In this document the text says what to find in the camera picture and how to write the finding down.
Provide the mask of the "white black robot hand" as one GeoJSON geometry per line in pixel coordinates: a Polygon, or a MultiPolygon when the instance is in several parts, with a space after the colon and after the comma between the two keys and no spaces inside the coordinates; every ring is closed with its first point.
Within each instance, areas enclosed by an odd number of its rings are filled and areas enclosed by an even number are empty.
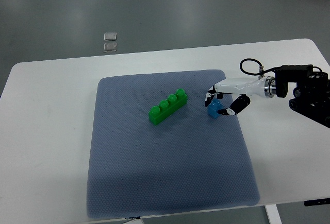
{"type": "Polygon", "coordinates": [[[224,109],[218,109],[220,115],[234,116],[250,104],[250,96],[272,98],[276,95],[275,78],[264,76],[254,78],[226,78],[215,83],[206,93],[205,106],[209,106],[214,98],[222,99],[225,94],[237,94],[239,97],[224,109]]]}

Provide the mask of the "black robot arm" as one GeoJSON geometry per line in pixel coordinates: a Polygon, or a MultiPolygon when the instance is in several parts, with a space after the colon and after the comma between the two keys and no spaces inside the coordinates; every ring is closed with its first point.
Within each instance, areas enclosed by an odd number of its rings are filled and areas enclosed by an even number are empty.
{"type": "Polygon", "coordinates": [[[291,110],[329,127],[329,78],[319,67],[309,65],[283,65],[273,70],[275,92],[286,97],[288,84],[295,83],[289,100],[291,110]]]}

